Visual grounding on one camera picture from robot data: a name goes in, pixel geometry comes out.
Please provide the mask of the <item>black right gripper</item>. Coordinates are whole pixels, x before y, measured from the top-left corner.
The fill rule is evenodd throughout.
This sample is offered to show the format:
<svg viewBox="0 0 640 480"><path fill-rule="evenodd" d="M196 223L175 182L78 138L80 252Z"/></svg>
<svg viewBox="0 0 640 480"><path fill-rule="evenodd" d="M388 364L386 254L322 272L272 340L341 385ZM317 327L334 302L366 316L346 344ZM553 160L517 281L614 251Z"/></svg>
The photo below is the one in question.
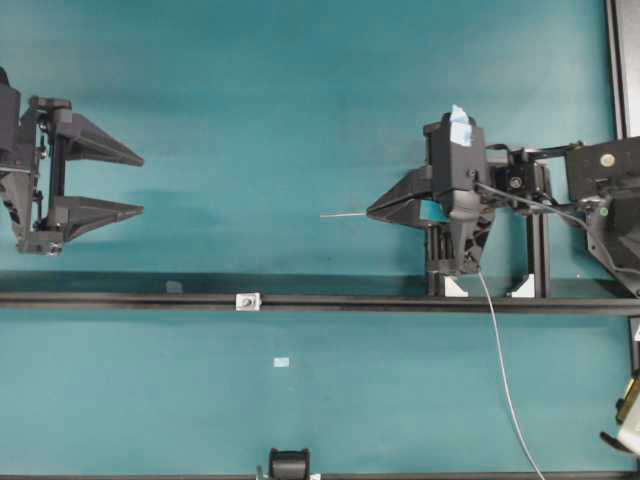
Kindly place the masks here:
<svg viewBox="0 0 640 480"><path fill-rule="evenodd" d="M486 184L491 181L489 163L487 161L488 178L476 179L473 190L453 190L441 197L435 197L432 187L429 134L439 122L423 128L427 141L428 165L406 173L367 208L366 215L372 220L390 224L411 228L429 227L426 233L426 270L442 275L472 274L479 269L482 250L495 217L494 213L485 210L483 195L476 188L477 183ZM435 221L420 216L421 203L407 203L423 199L432 199L439 203L447 221L432 226L436 224Z"/></svg>

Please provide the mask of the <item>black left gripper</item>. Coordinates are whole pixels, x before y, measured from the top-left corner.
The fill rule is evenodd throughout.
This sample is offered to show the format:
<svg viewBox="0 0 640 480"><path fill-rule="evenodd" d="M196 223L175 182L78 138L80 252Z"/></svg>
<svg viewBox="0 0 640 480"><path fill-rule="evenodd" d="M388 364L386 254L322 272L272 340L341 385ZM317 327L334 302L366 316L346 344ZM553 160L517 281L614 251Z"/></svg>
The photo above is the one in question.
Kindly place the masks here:
<svg viewBox="0 0 640 480"><path fill-rule="evenodd" d="M29 108L21 112L20 99L19 94L1 96L1 204L10 217L18 252L57 256L64 242L144 212L141 205L56 196L50 228L42 217L43 194L37 184L41 159L54 152L57 113L71 116L56 126L56 134L66 140L66 161L142 167L144 159L85 116L71 114L69 100L33 96Z"/></svg>

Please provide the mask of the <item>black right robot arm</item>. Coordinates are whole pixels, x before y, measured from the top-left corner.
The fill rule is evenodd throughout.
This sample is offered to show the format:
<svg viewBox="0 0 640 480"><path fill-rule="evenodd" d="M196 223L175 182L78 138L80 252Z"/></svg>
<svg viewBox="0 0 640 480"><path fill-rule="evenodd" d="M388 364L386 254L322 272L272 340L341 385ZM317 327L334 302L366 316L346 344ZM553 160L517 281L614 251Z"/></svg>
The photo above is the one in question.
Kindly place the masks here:
<svg viewBox="0 0 640 480"><path fill-rule="evenodd" d="M430 276L476 274L495 213L556 214L584 231L587 251L639 293L639 140L547 148L488 145L474 119L451 113L423 128L425 163L366 210L424 231Z"/></svg>

